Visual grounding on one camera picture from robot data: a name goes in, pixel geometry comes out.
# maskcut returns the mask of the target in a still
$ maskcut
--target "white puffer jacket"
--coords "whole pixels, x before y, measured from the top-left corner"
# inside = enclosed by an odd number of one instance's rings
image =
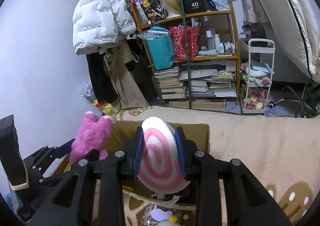
[[[135,31],[125,0],[80,0],[73,13],[77,55],[105,52]]]

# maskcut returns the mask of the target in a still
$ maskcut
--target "cart handle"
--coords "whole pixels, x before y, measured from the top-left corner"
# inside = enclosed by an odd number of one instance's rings
[[[273,40],[270,40],[270,39],[250,39],[249,42],[248,42],[248,45],[249,47],[251,47],[251,42],[254,42],[254,41],[262,41],[262,42],[270,42],[273,44],[273,47],[272,48],[275,48],[275,43]]]

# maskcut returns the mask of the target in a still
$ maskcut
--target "caster wheel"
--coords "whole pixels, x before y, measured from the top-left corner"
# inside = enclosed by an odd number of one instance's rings
[[[272,109],[272,108],[274,108],[276,105],[275,105],[273,102],[270,102],[268,106],[269,106],[270,109]]]

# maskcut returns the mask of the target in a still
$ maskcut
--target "blue fuzzy fabric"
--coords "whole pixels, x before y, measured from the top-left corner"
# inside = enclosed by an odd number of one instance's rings
[[[23,225],[28,225],[27,222],[24,222],[21,220],[21,218],[18,216],[16,210],[14,209],[13,206],[13,202],[12,202],[12,198],[10,196],[10,193],[5,193],[3,195],[3,199],[5,200],[5,202],[7,203],[7,205],[9,206],[10,210],[14,213],[15,216],[17,216],[17,218],[19,219],[19,221],[23,224]]]

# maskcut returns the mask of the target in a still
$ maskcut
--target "pink and white swirl toy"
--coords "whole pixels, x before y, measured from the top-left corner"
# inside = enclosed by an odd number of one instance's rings
[[[181,175],[174,129],[165,121],[150,117],[142,123],[144,145],[139,180],[156,193],[172,194],[189,182]]]

